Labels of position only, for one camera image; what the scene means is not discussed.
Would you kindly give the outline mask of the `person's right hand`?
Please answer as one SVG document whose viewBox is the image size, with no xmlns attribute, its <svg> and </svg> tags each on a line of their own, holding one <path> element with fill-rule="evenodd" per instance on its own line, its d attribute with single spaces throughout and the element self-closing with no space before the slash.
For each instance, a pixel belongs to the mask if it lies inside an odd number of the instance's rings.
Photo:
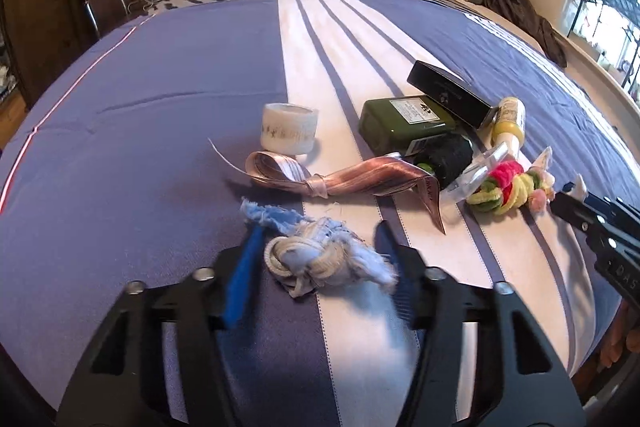
<svg viewBox="0 0 640 427">
<path fill-rule="evenodd" d="M 602 339 L 599 352 L 599 363 L 607 369 L 616 363 L 623 350 L 638 353 L 640 345 L 640 331 L 638 327 L 628 329 L 629 306 L 622 301 L 615 314 L 614 320 Z"/>
</svg>

